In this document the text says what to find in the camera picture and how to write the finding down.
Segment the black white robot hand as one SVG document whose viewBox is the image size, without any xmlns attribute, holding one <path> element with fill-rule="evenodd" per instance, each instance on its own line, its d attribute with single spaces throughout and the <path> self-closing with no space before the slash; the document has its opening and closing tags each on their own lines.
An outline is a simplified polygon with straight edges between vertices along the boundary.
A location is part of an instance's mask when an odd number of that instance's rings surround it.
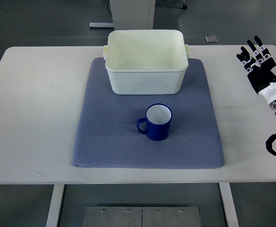
<svg viewBox="0 0 276 227">
<path fill-rule="evenodd" d="M 247 72 L 247 78 L 257 95 L 264 97 L 271 109 L 276 110 L 276 60 L 258 36 L 254 36 L 257 46 L 247 41 L 251 52 L 244 46 L 237 59 Z"/>
</svg>

